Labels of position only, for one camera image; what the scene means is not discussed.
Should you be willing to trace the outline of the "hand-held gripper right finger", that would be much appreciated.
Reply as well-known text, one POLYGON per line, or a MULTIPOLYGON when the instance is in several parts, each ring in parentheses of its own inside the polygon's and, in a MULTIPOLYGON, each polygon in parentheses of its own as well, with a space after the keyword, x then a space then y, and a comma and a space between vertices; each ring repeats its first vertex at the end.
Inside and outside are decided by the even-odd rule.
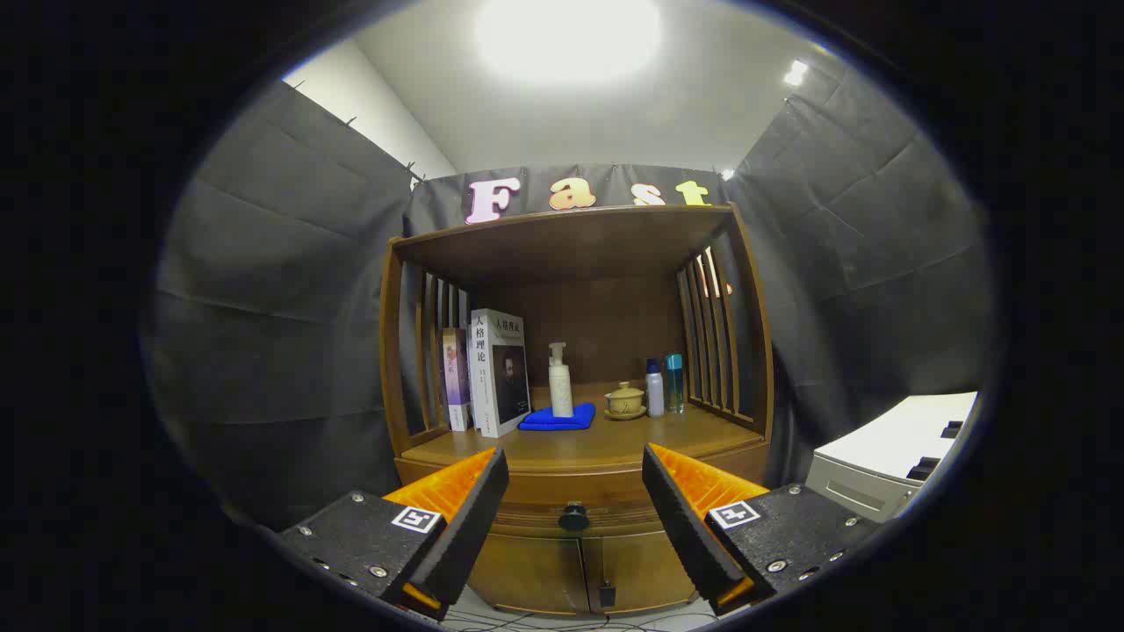
POLYGON ((807 485, 763 485, 649 443, 642 480, 695 590, 724 615, 776 599, 878 533, 807 485))

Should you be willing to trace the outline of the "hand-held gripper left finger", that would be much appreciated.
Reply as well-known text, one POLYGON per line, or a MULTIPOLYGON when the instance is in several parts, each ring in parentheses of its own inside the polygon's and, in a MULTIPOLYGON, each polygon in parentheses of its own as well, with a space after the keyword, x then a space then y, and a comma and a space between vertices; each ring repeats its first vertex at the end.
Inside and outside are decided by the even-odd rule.
POLYGON ((277 532, 277 552, 374 607, 442 621, 460 601, 509 484, 504 448, 393 493, 350 491, 277 532))

